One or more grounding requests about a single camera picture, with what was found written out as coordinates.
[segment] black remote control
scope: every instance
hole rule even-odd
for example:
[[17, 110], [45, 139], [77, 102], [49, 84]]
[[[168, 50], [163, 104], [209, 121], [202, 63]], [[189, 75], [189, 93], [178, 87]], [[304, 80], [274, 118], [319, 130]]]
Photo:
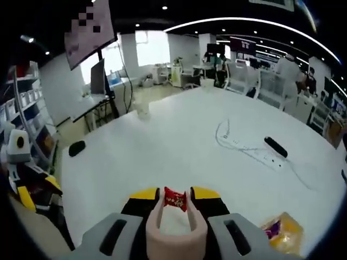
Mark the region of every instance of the black remote control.
[[276, 152], [281, 154], [284, 158], [287, 158], [288, 152], [282, 146], [280, 146], [280, 144], [278, 142], [276, 142], [275, 140], [273, 140], [269, 136], [265, 137], [264, 141], [265, 141], [265, 143], [270, 145], [271, 148], [273, 148]]

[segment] plastic bag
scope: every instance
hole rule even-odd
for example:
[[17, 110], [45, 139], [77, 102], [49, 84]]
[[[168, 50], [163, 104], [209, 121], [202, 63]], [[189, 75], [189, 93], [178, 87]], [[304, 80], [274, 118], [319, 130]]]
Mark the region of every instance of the plastic bag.
[[288, 213], [282, 213], [261, 229], [267, 234], [270, 245], [277, 251], [299, 255], [304, 229]]

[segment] person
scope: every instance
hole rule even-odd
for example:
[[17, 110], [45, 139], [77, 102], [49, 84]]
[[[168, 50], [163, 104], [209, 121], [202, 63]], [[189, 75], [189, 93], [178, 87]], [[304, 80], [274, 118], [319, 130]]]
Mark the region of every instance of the person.
[[310, 72], [306, 75], [305, 86], [308, 88], [311, 95], [317, 91], [317, 81], [314, 78], [314, 68], [310, 67]]
[[300, 81], [301, 70], [295, 63], [294, 57], [290, 54], [287, 54], [286, 57], [278, 60], [274, 67], [274, 71], [289, 82]]
[[322, 91], [322, 92], [320, 92], [320, 100], [323, 102], [324, 99], [325, 99], [325, 92]]
[[285, 90], [287, 98], [293, 98], [298, 94], [297, 82], [300, 81], [301, 70], [292, 55], [287, 54], [280, 58], [274, 67], [274, 72], [287, 81]]
[[324, 103], [324, 105], [326, 105], [327, 107], [331, 108], [332, 100], [333, 100], [333, 92], [330, 91], [329, 94], [328, 94], [328, 96], [324, 99], [323, 103]]

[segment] round white table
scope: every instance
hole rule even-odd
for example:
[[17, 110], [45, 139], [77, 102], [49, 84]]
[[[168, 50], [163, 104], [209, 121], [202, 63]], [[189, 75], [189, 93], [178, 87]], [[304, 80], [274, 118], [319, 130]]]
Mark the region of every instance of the round white table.
[[[120, 212], [131, 193], [148, 187], [213, 189], [231, 213], [257, 226], [286, 211], [304, 228], [302, 256], [329, 228], [346, 191], [342, 145], [334, 149], [290, 115], [217, 88], [152, 102], [150, 114], [141, 121], [131, 112], [89, 133], [73, 158], [63, 151], [63, 206], [76, 246], [93, 225]], [[216, 131], [220, 123], [225, 131], [228, 120], [230, 140], [268, 154], [264, 137], [271, 136], [288, 151], [288, 162], [271, 168], [221, 146]]]

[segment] window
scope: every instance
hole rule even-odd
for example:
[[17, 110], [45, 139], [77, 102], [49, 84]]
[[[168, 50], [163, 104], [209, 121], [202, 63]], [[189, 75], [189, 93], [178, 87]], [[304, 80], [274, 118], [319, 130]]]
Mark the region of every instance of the window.
[[[121, 70], [123, 68], [123, 63], [120, 57], [118, 45], [120, 46], [120, 52], [123, 57], [120, 35], [118, 35], [118, 40], [116, 42], [111, 43], [110, 45], [101, 50], [102, 56], [105, 59], [106, 75], [109, 75], [110, 71], [116, 72], [117, 70]], [[91, 82], [91, 69], [98, 62], [98, 54], [95, 53], [80, 64], [82, 77], [85, 84], [89, 84]]]
[[230, 60], [232, 58], [232, 50], [230, 49], [229, 45], [226, 45], [225, 47], [225, 56], [227, 59], [230, 59]]
[[139, 66], [170, 62], [168, 35], [163, 31], [136, 31]]

